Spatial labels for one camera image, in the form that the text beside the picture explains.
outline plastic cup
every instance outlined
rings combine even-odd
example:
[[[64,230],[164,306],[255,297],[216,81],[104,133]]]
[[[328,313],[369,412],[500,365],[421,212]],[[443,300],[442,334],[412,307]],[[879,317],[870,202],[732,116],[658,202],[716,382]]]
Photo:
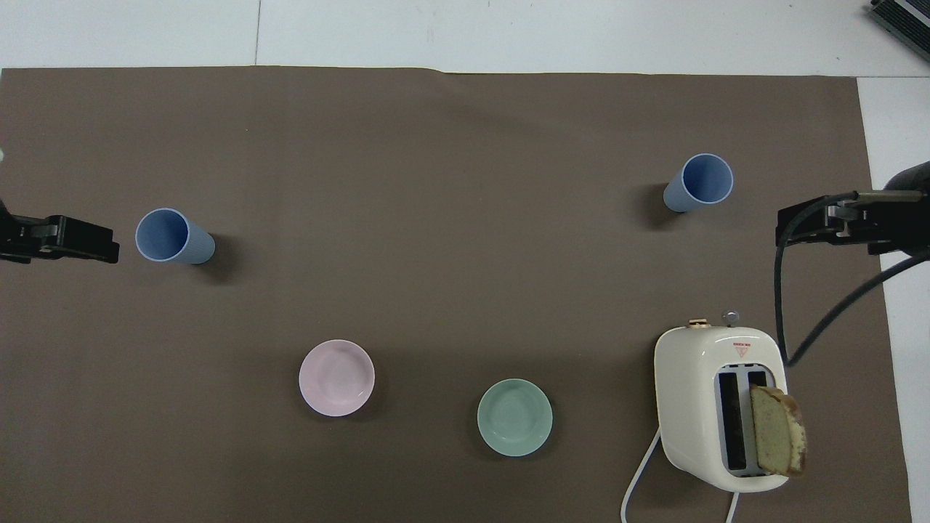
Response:
[[[695,154],[684,162],[662,199],[675,212],[719,204],[733,191],[733,170],[716,154]]]
[[[203,263],[213,256],[213,237],[180,211],[157,208],[139,221],[136,248],[152,262]]]

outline toast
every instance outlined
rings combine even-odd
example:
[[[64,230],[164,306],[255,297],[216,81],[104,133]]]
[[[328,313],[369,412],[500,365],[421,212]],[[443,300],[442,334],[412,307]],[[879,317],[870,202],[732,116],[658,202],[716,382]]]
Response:
[[[750,397],[759,466],[772,474],[800,476],[807,437],[797,402],[777,388],[758,385],[751,386]]]

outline black cable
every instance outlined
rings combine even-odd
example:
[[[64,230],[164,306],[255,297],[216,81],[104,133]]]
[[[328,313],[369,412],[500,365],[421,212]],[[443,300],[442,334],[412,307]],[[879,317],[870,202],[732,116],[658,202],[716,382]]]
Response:
[[[830,311],[827,313],[827,315],[823,316],[823,319],[821,319],[817,325],[811,329],[811,333],[808,334],[806,338],[804,338],[804,341],[801,342],[800,345],[798,345],[798,350],[794,351],[794,355],[790,360],[788,360],[787,366],[794,367],[794,365],[804,356],[804,353],[807,352],[807,349],[810,348],[811,343],[816,341],[817,337],[823,333],[824,329],[829,327],[830,324],[833,323],[833,320],[842,314],[843,311],[849,308],[850,305],[856,302],[856,300],[862,298],[870,290],[891,279],[892,276],[899,275],[914,265],[926,262],[927,260],[930,260],[930,251],[908,258],[905,261],[902,261],[892,267],[889,267],[888,269],[885,269],[884,271],[881,271],[875,277],[857,287],[856,290],[850,292],[845,298],[840,300],[839,303],[834,305],[833,308],[830,309]]]
[[[788,246],[791,235],[794,234],[794,230],[798,228],[798,225],[800,225],[802,221],[827,206],[831,206],[843,200],[855,200],[858,196],[859,194],[853,191],[851,193],[827,196],[822,200],[814,202],[796,214],[794,218],[785,225],[785,230],[781,233],[781,237],[778,240],[778,247],[775,249],[775,333],[778,340],[778,351],[781,353],[781,361],[784,363],[788,362],[788,348],[785,343],[785,322],[781,313],[781,263],[785,256],[785,247]]]

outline toaster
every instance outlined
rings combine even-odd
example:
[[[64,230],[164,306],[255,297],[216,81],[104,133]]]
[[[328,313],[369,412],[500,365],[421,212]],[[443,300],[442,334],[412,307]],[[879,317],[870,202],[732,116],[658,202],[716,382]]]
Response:
[[[731,492],[760,492],[788,481],[756,459],[750,385],[788,393],[771,337],[693,319],[659,337],[655,367],[658,429],[671,464]]]

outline toaster knob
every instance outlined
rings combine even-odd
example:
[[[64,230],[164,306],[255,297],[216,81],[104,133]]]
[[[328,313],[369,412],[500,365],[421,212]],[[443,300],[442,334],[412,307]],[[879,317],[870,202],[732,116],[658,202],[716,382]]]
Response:
[[[739,313],[734,310],[724,311],[720,318],[724,320],[727,327],[735,327],[739,323]]]

